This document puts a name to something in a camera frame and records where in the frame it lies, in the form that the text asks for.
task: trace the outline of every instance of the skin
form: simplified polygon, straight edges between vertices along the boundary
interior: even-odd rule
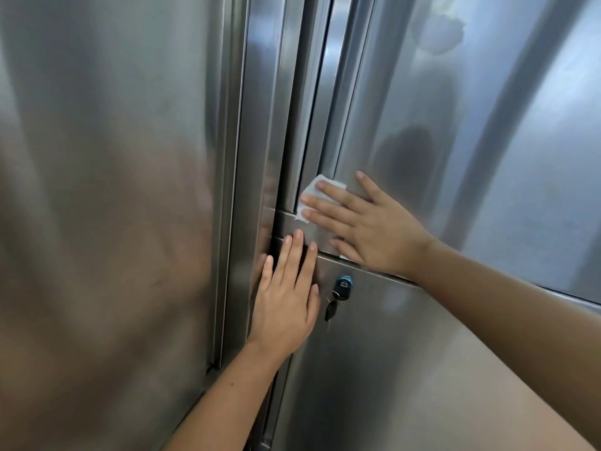
[[[302,231],[287,236],[275,271],[273,257],[267,257],[244,348],[176,430],[165,451],[244,448],[275,373],[309,336],[319,314],[319,289],[311,285],[317,245],[309,245],[300,267],[303,243]]]
[[[373,271],[415,281],[467,326],[594,447],[601,449],[601,318],[467,259],[431,236],[364,173],[371,202],[326,182],[341,205],[301,196],[304,217]]]

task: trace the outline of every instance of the stainless steel door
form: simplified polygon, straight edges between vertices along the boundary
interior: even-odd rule
[[[317,272],[322,310],[354,287],[292,356],[273,451],[592,451],[420,288],[327,255]]]
[[[202,392],[243,4],[0,0],[3,449],[154,449]]]
[[[601,303],[601,0],[355,1],[300,189],[362,169],[466,255]]]

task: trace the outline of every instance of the cleaning wipe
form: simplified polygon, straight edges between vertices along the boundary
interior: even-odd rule
[[[312,182],[303,190],[304,194],[307,195],[312,195],[312,196],[317,196],[318,198],[322,198],[325,199],[327,201],[330,201],[331,203],[334,204],[339,204],[336,201],[334,201],[330,196],[325,195],[324,193],[320,192],[315,185],[317,184],[317,182],[319,182],[320,180],[331,183],[332,185],[335,185],[339,188],[342,188],[343,190],[346,190],[346,185],[344,183],[341,182],[337,182],[335,180],[329,179],[326,176],[324,176],[323,174],[319,174],[316,178],[314,178],[312,180]],[[309,207],[303,203],[301,203],[300,201],[297,203],[296,206],[296,219],[297,220],[301,220],[304,221],[305,223],[309,223],[309,221],[303,217],[302,215],[302,211],[305,209],[308,209]]]

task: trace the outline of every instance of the lower metal panel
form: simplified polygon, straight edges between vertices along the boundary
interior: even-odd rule
[[[327,255],[317,274],[321,315],[292,357],[272,450],[592,449],[417,286]],[[328,330],[346,274],[355,287]]]

